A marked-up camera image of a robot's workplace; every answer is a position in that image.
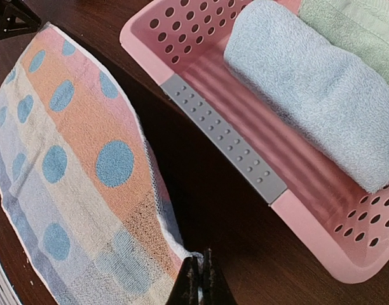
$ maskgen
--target towel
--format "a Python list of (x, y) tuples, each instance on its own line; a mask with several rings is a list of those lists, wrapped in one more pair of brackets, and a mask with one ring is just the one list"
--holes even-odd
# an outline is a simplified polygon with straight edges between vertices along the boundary
[(389, 183), (389, 86), (289, 10), (255, 0), (224, 52), (234, 76), (365, 190)]
[(389, 84), (389, 0), (304, 0), (299, 16)]
[(59, 304), (163, 305), (192, 255), (127, 96), (52, 25), (0, 89), (0, 192)]

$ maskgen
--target dark brown table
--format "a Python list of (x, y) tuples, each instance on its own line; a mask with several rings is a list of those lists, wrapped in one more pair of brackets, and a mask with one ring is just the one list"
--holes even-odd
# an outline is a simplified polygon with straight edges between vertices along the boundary
[[(239, 304), (389, 304), (389, 263), (363, 284), (333, 279), (121, 48), (122, 26), (148, 2), (26, 0), (44, 22), (61, 27), (106, 65), (130, 97), (158, 158), (186, 248), (214, 250)], [(0, 85), (31, 39), (0, 41)], [(54, 304), (26, 263), (1, 205), (0, 260), (24, 304)]]

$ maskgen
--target rolled towel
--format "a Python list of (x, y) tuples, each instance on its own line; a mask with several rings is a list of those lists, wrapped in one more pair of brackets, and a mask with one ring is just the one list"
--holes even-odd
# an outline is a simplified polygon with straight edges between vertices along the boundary
[(238, 16), (224, 58), (366, 191), (389, 184), (389, 86), (358, 56), (276, 2), (255, 0)]
[(303, 0), (299, 17), (389, 84), (389, 0)]

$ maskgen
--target robotic arm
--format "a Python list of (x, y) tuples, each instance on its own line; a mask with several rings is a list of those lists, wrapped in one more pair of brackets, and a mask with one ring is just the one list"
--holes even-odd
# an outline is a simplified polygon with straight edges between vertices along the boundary
[(0, 0), (0, 40), (37, 32), (41, 19), (21, 0)]

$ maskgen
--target laundry basket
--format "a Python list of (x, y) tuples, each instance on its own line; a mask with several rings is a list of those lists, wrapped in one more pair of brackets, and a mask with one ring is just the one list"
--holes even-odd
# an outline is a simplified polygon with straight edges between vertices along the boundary
[(121, 44), (335, 278), (365, 281), (389, 259), (389, 187), (366, 194), (229, 73), (224, 48), (250, 2), (155, 0)]

